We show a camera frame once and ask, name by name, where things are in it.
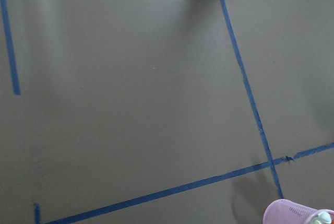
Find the yellow highlighter pen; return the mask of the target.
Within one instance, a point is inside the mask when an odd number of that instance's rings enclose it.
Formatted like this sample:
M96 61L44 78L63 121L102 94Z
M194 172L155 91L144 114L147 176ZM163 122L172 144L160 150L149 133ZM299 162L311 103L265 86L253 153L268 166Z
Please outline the yellow highlighter pen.
M315 216L310 220L310 224L331 224L333 223L333 211L326 209L320 210Z

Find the pink mesh pen holder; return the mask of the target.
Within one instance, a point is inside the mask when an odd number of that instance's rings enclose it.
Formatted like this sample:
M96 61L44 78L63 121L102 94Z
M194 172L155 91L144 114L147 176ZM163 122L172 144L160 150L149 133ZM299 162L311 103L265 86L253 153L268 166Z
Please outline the pink mesh pen holder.
M265 210L264 224L302 224L310 220L323 209L310 208L287 199L272 202Z

